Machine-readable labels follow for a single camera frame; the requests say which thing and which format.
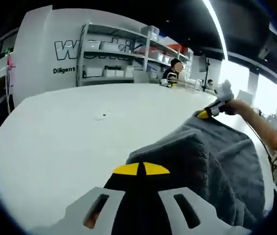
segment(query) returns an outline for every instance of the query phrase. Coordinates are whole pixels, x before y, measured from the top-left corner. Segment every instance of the human hand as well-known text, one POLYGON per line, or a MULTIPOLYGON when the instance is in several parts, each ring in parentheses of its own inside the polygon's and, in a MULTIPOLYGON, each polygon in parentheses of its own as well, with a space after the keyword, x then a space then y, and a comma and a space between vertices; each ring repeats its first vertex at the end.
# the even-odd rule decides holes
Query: human hand
POLYGON ((242 115, 246 113, 248 109, 250 109, 250 107, 247 104, 245 104, 243 101, 239 99, 232 99, 228 101, 225 107, 231 109, 231 115, 234 115, 234 114, 242 115))
POLYGON ((99 213, 93 212, 91 216, 84 221, 83 225, 89 229, 95 228, 96 220, 98 219, 99 213))

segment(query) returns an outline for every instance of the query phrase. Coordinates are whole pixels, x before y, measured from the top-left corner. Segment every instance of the human arm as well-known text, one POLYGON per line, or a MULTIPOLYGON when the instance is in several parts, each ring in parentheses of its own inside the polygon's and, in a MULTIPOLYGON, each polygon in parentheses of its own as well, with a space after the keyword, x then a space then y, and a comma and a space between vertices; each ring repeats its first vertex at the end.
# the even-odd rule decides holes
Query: human arm
POLYGON ((230 105, 235 110, 235 113, 241 115, 267 145, 277 151, 277 132, 266 120, 261 118, 250 106, 240 100, 231 100, 227 105, 230 105))

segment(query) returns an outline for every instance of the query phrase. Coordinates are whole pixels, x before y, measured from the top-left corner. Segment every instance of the white box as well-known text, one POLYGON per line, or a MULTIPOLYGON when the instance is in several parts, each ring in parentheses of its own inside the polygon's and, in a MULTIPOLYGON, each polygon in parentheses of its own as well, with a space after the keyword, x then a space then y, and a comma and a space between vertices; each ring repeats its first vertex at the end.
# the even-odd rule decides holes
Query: white box
POLYGON ((251 106, 253 103, 253 97, 254 96, 251 93, 239 90, 236 99, 239 99, 239 100, 243 101, 244 103, 246 103, 247 105, 251 106))
POLYGON ((99 50, 100 41, 85 41, 83 43, 83 50, 99 50))
POLYGON ((86 67, 85 73, 86 77, 101 77, 103 75, 103 69, 86 67))
POLYGON ((133 66, 127 66, 124 70, 124 77, 133 77, 133 66))
POLYGON ((163 55, 162 61, 166 64, 169 64, 170 57, 167 55, 163 55))
POLYGON ((148 32, 151 32, 151 40, 158 41, 159 29, 155 26, 149 25, 141 28, 141 34, 148 35, 148 32))
POLYGON ((123 70, 116 70, 115 71, 116 77, 124 77, 124 71, 123 70))
POLYGON ((162 61, 164 55, 161 54, 159 51, 151 51, 151 52, 149 52, 148 57, 152 58, 152 59, 155 59, 155 60, 158 60, 158 61, 162 61))
POLYGON ((104 76, 105 77, 115 77, 115 71, 116 70, 104 70, 104 76))
POLYGON ((158 76, 158 72, 157 71, 149 71, 148 72, 148 77, 149 78, 157 79, 157 76, 158 76))
POLYGON ((105 43, 105 42, 101 43, 99 46, 101 50, 107 50, 107 51, 120 51, 118 47, 119 47, 119 44, 117 43, 105 43))

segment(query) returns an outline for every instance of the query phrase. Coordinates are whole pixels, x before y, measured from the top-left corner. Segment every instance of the black ceiling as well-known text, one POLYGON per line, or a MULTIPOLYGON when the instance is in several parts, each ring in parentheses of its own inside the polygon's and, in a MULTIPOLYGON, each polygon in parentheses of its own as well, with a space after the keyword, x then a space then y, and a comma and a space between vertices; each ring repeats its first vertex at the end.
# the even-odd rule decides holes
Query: black ceiling
MULTIPOLYGON (((258 57, 270 37, 277 42, 277 36, 269 30, 269 23, 272 21, 269 15, 272 14, 256 0, 210 0, 210 2, 219 19, 228 51, 252 59, 277 74, 276 43, 271 44, 265 57, 267 61, 258 57)), ((35 1, 9 2, 6 6, 5 3, 1 5, 4 8, 0 9, 0 24, 4 23, 4 27, 0 35, 20 26, 27 11, 50 4, 55 9, 91 8, 120 14, 160 28, 167 36, 190 47, 195 53, 202 51, 207 56, 218 59, 223 57, 221 53, 203 49, 204 47, 221 49, 221 43, 213 20, 202 0, 174 0, 170 4, 160 0, 115 0, 105 4, 99 1, 85 3, 45 1, 44 4, 35 1)), ((251 64, 246 64, 246 61, 232 57, 230 59, 252 67, 251 64)))

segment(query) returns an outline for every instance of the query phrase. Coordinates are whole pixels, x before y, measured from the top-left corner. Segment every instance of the white shelving unit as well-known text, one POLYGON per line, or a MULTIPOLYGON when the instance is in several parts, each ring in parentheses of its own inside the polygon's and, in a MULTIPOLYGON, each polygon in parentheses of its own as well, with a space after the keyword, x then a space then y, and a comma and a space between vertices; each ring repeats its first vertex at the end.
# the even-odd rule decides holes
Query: white shelving unit
POLYGON ((101 82, 123 82, 123 83, 131 83, 133 82, 132 77, 86 77, 81 79, 81 84, 82 86, 87 86, 87 85, 98 85, 101 84, 101 82))
POLYGON ((84 51, 84 54, 111 54, 111 55, 123 55, 123 56, 129 56, 129 57, 134 57, 134 58, 139 58, 139 59, 144 59, 143 55, 140 54, 134 54, 134 53, 126 53, 122 51, 107 51, 107 50, 87 50, 84 51))
POLYGON ((151 62, 151 63, 157 63, 161 66, 170 66, 168 63, 164 63, 162 61, 158 61, 156 59, 152 59, 149 58, 149 48, 150 47, 155 47, 157 49, 159 49, 160 51, 163 51, 165 54, 170 54, 173 57, 176 57, 180 60, 182 60, 183 62, 189 61, 189 59, 180 54, 180 51, 175 51, 174 49, 163 45, 160 42, 156 42, 151 40, 151 35, 150 33, 148 35, 144 35, 138 32, 134 32, 125 28, 120 28, 120 27, 115 27, 115 26, 111 26, 111 25, 105 25, 105 24, 97 24, 97 23, 90 23, 87 22, 86 24, 84 24, 82 26, 82 30, 81 30, 81 35, 80 35, 80 44, 79 44, 79 48, 78 48, 78 55, 77 55, 77 71, 76 71, 76 85, 77 86, 82 86, 83 83, 85 83, 86 81, 99 81, 102 79, 105 80, 118 80, 118 78, 104 78, 104 77, 95 77, 95 78, 82 78, 82 67, 83 67, 83 59, 84 56, 86 55, 90 55, 90 54, 110 54, 110 55, 116 55, 116 56, 124 56, 124 57, 129 57, 130 59, 133 60, 139 60, 142 59, 144 60, 143 62, 143 70, 146 71, 147 70, 147 63, 151 62), (134 51, 134 46, 135 46, 135 42, 139 42, 145 45, 146 49, 145 49, 145 55, 141 55, 141 54, 135 54, 135 53, 126 53, 126 52, 122 52, 122 51, 105 51, 105 50, 87 50, 84 51, 83 50, 83 43, 85 41, 86 35, 87 34, 98 34, 98 35, 108 35, 108 36, 115 36, 115 37, 119 37, 119 38, 124 38, 127 40, 132 40, 132 46, 133 48, 131 49, 131 51, 134 51))

